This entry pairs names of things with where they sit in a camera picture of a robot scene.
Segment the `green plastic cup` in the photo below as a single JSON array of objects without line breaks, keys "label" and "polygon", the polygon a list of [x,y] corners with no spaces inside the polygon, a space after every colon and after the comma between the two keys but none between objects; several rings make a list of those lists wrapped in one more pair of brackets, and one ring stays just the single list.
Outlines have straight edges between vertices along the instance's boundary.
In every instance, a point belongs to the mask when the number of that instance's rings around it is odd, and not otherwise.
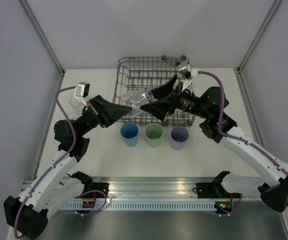
[{"label": "green plastic cup", "polygon": [[151,123],[145,128],[147,143],[151,148],[157,148],[160,145],[163,135],[164,130],[157,123]]}]

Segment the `purple plastic cup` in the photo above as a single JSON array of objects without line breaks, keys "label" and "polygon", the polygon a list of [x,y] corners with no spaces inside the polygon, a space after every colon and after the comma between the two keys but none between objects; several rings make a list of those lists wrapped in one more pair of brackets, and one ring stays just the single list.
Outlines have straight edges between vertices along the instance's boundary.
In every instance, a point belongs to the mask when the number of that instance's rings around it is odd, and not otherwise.
[{"label": "purple plastic cup", "polygon": [[170,132],[170,146],[173,150],[181,150],[189,139],[189,131],[183,126],[175,126]]}]

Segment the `clear glass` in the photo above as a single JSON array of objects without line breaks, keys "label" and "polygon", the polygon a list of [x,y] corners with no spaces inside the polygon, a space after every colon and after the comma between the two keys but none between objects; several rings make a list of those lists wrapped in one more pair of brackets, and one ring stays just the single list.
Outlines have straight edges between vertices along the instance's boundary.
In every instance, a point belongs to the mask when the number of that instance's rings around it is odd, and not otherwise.
[{"label": "clear glass", "polygon": [[85,106],[81,101],[76,99],[74,96],[70,98],[69,105],[71,109],[77,114],[81,114]]},{"label": "clear glass", "polygon": [[141,110],[141,106],[156,101],[151,89],[147,87],[137,91],[125,93],[120,97],[120,99],[123,105],[132,108],[132,111],[125,116],[128,119],[133,119],[140,115],[143,112],[143,110]]}]

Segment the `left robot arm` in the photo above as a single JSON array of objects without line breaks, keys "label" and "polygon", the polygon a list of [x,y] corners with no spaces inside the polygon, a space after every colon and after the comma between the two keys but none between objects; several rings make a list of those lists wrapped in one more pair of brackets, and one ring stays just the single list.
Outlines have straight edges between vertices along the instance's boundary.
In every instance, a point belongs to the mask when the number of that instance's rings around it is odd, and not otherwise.
[{"label": "left robot arm", "polygon": [[8,196],[3,203],[6,222],[15,233],[34,240],[66,202],[92,195],[93,179],[85,173],[73,174],[63,185],[60,181],[86,154],[90,139],[85,134],[98,126],[108,128],[131,111],[130,106],[111,103],[96,95],[85,103],[77,119],[55,123],[54,139],[59,146],[50,166],[18,197]]}]

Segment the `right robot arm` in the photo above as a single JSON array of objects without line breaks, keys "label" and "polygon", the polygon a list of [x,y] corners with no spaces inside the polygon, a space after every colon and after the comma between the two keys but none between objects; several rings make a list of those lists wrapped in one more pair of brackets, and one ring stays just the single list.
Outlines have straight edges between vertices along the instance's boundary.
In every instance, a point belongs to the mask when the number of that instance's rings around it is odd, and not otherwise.
[{"label": "right robot arm", "polygon": [[255,193],[269,208],[282,213],[288,207],[288,164],[250,139],[236,121],[224,112],[229,102],[221,80],[208,71],[199,70],[197,73],[214,78],[218,85],[197,97],[186,91],[182,83],[173,88],[177,79],[174,75],[169,82],[153,89],[151,92],[155,100],[142,105],[140,109],[161,121],[176,109],[203,119],[199,124],[202,133],[252,167],[261,178],[254,188]]}]

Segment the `blue plastic cup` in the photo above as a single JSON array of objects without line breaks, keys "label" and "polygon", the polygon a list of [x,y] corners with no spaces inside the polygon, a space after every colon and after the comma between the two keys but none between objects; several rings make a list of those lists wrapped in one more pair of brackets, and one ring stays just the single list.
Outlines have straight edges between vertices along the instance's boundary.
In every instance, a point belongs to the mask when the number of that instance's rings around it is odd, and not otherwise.
[{"label": "blue plastic cup", "polygon": [[135,123],[125,123],[120,128],[120,134],[123,137],[127,146],[135,147],[137,145],[139,138],[139,128]]}]

